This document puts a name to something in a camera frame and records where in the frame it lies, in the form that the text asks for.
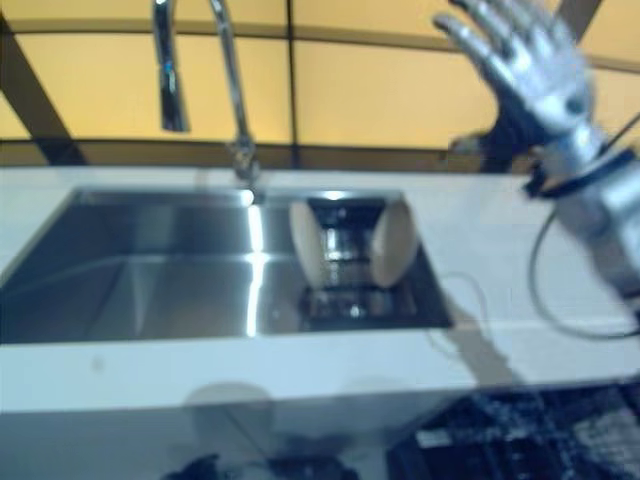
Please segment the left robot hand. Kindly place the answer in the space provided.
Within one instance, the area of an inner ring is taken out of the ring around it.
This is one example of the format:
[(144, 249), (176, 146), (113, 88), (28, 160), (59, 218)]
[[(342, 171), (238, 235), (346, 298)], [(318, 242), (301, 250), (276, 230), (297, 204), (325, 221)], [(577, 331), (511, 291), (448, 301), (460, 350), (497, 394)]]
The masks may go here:
[(167, 473), (162, 480), (216, 480), (220, 477), (218, 459), (217, 454), (196, 458), (180, 469)]

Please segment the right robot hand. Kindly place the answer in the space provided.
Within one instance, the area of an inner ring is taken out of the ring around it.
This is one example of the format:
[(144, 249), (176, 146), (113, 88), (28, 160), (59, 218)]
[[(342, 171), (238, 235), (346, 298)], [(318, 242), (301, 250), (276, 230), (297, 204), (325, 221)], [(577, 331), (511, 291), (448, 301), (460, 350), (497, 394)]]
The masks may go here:
[(485, 131), (455, 138), (450, 148), (484, 158), (497, 172), (529, 151), (550, 176), (593, 163), (607, 136), (593, 119), (589, 62), (563, 19), (536, 1), (457, 1), (466, 21), (438, 13), (434, 26), (469, 59), (497, 102)]

